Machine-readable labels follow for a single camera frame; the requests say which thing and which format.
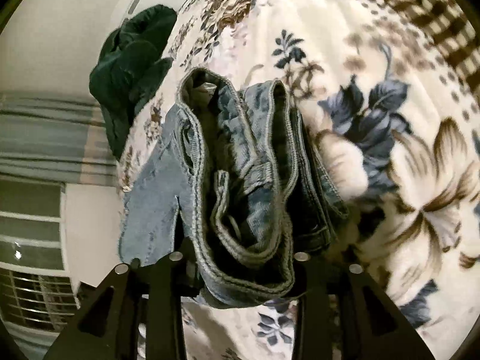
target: blue denim jeans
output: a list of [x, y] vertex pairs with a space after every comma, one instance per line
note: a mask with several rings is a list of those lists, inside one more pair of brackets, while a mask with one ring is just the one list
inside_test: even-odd
[[[325, 199], [322, 178], [334, 187], [317, 174], [325, 169], [306, 146], [280, 81], [237, 92], [221, 76], [193, 69], [125, 195], [122, 260], [155, 263], [190, 237], [211, 305], [249, 307], [284, 296], [294, 283], [294, 249], [321, 249], [334, 233], [328, 215], [338, 202]], [[299, 211], [292, 193], [306, 202]]]

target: floral blanket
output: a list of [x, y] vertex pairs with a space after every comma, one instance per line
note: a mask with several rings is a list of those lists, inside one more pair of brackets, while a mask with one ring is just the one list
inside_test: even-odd
[[[478, 44], [454, 0], [187, 0], [163, 55], [172, 68], [130, 130], [121, 189], [191, 67], [237, 90], [282, 79], [351, 206], [328, 258], [363, 264], [434, 356], [449, 359], [480, 313]], [[186, 302], [189, 358], [288, 359], [295, 316], [295, 303]]]

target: dark green garment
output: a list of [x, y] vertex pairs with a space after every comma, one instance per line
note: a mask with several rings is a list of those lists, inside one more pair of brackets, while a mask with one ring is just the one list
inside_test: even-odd
[[176, 20], [173, 9], [155, 5], [124, 21], [105, 40], [90, 73], [90, 93], [101, 105], [117, 160], [135, 116], [155, 95], [172, 65], [171, 58], [160, 57]]

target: silver screw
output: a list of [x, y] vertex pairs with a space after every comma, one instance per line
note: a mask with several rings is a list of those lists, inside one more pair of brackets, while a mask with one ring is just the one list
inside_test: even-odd
[[349, 266], [349, 271], [353, 274], [358, 275], [363, 272], [363, 268], [358, 264], [351, 264], [351, 266]]
[[298, 251], [293, 255], [293, 258], [296, 259], [297, 261], [300, 261], [301, 263], [305, 261], [309, 261], [310, 255], [308, 253], [305, 253], [303, 251]]
[[171, 261], [180, 261], [183, 258], [183, 254], [179, 251], [173, 251], [170, 253], [169, 259]]
[[128, 272], [128, 265], [127, 264], [118, 264], [115, 267], [115, 273], [117, 275], [123, 275], [126, 272]]

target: gray curtain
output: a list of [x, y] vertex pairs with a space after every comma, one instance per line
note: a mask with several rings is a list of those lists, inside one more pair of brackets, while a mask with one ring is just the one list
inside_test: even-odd
[[116, 161], [94, 99], [0, 96], [0, 173], [117, 185]]

